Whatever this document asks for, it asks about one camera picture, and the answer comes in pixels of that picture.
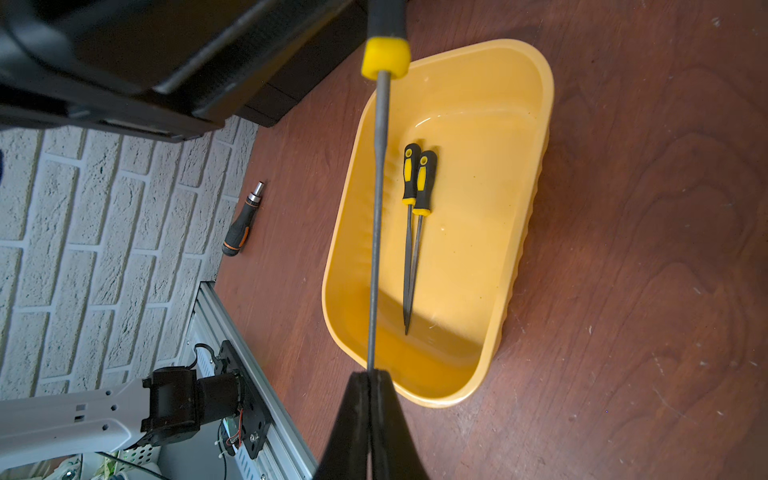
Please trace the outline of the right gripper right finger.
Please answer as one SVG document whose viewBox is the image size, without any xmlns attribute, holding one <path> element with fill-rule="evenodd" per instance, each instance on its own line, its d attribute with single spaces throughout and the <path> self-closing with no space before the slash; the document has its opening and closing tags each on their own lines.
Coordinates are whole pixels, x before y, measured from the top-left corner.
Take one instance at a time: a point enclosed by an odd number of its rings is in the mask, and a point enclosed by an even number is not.
<svg viewBox="0 0 768 480">
<path fill-rule="evenodd" d="M 369 372 L 373 479 L 428 479 L 402 411 L 391 375 Z"/>
</svg>

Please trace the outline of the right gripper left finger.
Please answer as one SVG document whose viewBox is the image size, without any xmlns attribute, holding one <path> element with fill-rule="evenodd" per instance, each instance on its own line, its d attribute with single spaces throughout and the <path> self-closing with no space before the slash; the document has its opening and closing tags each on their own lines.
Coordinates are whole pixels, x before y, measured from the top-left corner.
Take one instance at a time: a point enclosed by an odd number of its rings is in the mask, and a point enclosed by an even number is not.
<svg viewBox="0 0 768 480">
<path fill-rule="evenodd" d="M 369 434 L 369 376 L 367 372 L 355 372 L 350 375 L 325 452 L 313 478 L 366 479 Z"/>
</svg>

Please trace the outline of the black yellow file tool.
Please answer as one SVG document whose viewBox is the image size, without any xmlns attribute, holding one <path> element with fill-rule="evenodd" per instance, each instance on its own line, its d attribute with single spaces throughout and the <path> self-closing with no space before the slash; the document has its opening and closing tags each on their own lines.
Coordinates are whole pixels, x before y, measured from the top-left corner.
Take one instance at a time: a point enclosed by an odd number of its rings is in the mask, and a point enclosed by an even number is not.
<svg viewBox="0 0 768 480">
<path fill-rule="evenodd" d="M 376 82 L 374 122 L 374 194 L 370 275 L 367 371 L 375 370 L 384 169 L 388 146 L 390 91 L 393 80 L 409 70 L 405 1 L 368 3 L 367 40 L 361 66 L 363 77 Z"/>
<path fill-rule="evenodd" d="M 403 285 L 403 318 L 405 334 L 408 334 L 411 321 L 411 272 L 413 254 L 413 206 L 416 202 L 416 187 L 414 178 L 417 171 L 417 161 L 421 155 L 421 147 L 418 143 L 410 143 L 404 150 L 403 179 L 404 194 L 402 202 L 407 206 L 406 238 L 405 238 L 405 263 Z"/>
<path fill-rule="evenodd" d="M 416 278 L 420 260 L 420 250 L 423 237 L 424 219 L 432 212 L 431 197 L 434 189 L 438 165 L 437 153 L 433 150 L 422 150 L 417 161 L 417 171 L 414 178 L 416 187 L 416 202 L 413 206 L 413 254 L 411 272 L 411 319 L 415 298 Z"/>
</svg>

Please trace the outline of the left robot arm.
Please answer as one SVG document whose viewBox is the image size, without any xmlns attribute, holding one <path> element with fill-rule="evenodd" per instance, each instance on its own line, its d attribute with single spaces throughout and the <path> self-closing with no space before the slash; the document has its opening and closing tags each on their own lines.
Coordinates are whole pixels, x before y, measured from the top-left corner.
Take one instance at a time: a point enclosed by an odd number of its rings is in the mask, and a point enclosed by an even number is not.
<svg viewBox="0 0 768 480">
<path fill-rule="evenodd" d="M 239 413 L 241 383 L 187 367 L 99 390 L 1 403 L 1 469 L 89 452 L 163 446 Z"/>
</svg>

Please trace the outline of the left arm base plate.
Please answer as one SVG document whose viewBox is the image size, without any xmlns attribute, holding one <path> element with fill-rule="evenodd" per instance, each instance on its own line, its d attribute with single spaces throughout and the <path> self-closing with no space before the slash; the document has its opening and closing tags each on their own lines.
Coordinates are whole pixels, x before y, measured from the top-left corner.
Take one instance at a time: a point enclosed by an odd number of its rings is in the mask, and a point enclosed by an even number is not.
<svg viewBox="0 0 768 480">
<path fill-rule="evenodd" d="M 256 460 L 263 450 L 267 434 L 274 424 L 273 416 L 262 397 L 246 363 L 238 355 L 230 340 L 224 340 L 217 357 L 217 374 L 233 374 L 238 381 L 238 400 L 235 413 L 226 418 L 230 437 L 227 445 L 245 452 Z"/>
</svg>

